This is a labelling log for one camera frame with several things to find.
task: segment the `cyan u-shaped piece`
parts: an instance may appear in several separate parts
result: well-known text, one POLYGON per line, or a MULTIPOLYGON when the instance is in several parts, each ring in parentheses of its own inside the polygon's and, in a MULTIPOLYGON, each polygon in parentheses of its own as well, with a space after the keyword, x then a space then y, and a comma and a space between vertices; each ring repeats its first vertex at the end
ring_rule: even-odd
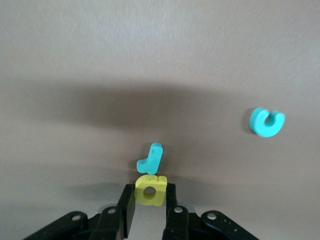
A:
POLYGON ((157 173, 164 150, 159 142, 151 144, 149 155, 136 163, 136 169, 141 174, 154 175, 157 173))
POLYGON ((282 112, 257 107, 251 114, 249 126, 251 130, 263 138, 276 135, 283 127, 286 115, 282 112))

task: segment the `gray surface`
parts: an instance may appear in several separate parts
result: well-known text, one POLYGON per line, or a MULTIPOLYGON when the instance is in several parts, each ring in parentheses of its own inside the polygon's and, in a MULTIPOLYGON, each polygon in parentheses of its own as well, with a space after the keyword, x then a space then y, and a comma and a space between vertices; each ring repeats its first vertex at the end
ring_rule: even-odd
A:
MULTIPOLYGON (((0 1, 0 239, 160 174, 259 239, 319 239, 320 1, 0 1), (249 132, 250 111, 286 114, 249 132)), ((131 240, 161 239, 137 207, 131 240)))

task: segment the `turquoise foam piece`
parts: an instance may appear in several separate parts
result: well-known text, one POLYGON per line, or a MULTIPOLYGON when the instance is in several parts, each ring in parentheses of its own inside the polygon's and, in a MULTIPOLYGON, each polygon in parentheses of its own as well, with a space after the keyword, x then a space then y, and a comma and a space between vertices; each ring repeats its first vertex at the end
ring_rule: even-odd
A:
POLYGON ((249 126, 251 130, 263 138, 269 138, 280 132, 285 124, 286 115, 282 112, 257 107, 251 114, 249 126))
POLYGON ((141 174, 150 174, 154 175, 157 173, 162 153, 164 149, 159 142, 154 142, 150 146, 149 155, 145 159, 141 159, 136 163, 136 169, 141 174))

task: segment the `yellow foam piece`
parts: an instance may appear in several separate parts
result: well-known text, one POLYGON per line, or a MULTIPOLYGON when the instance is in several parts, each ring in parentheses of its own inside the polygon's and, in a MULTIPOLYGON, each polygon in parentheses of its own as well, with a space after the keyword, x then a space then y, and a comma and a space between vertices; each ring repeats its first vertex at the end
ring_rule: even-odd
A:
POLYGON ((165 176, 143 175, 135 182, 135 200, 146 206, 161 206, 165 200, 167 184, 168 181, 165 176), (155 191, 152 193, 145 192, 148 187, 154 188, 155 191))

